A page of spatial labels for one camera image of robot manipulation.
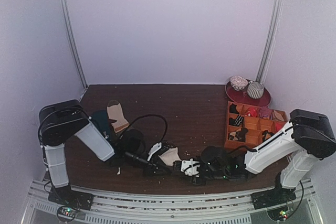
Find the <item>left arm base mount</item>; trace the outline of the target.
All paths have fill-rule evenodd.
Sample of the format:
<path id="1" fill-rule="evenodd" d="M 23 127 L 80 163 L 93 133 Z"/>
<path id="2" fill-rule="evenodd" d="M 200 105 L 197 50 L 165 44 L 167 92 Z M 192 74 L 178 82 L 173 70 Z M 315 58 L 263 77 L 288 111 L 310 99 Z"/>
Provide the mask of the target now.
<path id="1" fill-rule="evenodd" d="M 62 188 L 52 187 L 48 200 L 73 209 L 90 210 L 93 203 L 93 194 L 75 191 L 69 186 Z"/>

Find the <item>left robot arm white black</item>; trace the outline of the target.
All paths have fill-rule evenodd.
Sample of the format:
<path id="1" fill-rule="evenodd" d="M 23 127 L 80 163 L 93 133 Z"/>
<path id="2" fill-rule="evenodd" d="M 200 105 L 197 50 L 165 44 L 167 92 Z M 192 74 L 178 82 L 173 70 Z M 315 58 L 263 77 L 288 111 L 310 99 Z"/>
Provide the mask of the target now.
<path id="1" fill-rule="evenodd" d="M 50 183 L 56 198 L 64 205 L 71 205 L 76 199 L 75 192 L 70 190 L 65 156 L 65 142 L 73 136 L 80 139 L 98 159 L 111 166 L 131 159 L 144 165 L 147 176 L 171 173 L 167 165 L 144 159 L 137 153 L 140 145 L 145 145 L 144 135 L 123 117 L 113 119 L 117 128 L 111 134 L 110 128 L 89 116 L 78 100 L 69 100 L 43 107 L 39 112 L 39 122 L 37 134 Z"/>

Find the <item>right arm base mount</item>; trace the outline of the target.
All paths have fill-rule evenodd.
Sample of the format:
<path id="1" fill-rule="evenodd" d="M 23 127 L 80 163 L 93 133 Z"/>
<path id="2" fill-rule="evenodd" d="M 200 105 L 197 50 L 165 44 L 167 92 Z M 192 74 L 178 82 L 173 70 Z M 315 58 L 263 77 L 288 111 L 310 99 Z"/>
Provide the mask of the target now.
<path id="1" fill-rule="evenodd" d="M 284 204 L 288 200 L 295 200 L 295 188 L 284 188 L 282 184 L 276 184 L 273 189 L 251 194 L 254 209 L 268 208 Z"/>

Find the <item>cream white sock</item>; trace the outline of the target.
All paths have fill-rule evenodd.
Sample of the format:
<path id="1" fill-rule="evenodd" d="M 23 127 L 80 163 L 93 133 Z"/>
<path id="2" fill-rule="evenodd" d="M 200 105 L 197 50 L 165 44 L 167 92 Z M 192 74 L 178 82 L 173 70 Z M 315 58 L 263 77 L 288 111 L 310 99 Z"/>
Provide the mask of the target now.
<path id="1" fill-rule="evenodd" d="M 178 155 L 178 147 L 175 148 L 169 148 L 166 152 L 159 155 L 159 158 L 161 161 L 167 165 L 167 166 L 173 166 L 173 163 L 175 161 L 181 161 L 179 155 Z"/>

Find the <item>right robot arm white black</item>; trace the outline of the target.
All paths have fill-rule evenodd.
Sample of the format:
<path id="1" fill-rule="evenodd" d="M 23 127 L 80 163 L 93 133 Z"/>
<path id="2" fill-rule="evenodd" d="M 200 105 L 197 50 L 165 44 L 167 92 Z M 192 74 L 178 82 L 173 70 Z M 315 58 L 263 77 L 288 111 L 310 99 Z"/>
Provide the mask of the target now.
<path id="1" fill-rule="evenodd" d="M 295 109 L 290 120 L 271 138 L 254 148 L 243 148 L 247 151 L 244 155 L 233 156 L 223 148 L 208 146 L 196 159 L 174 161 L 173 168 L 196 185 L 211 179 L 241 181 L 294 154 L 277 176 L 277 186 L 269 192 L 271 202 L 279 204 L 317 161 L 335 153 L 335 136 L 326 115 Z"/>

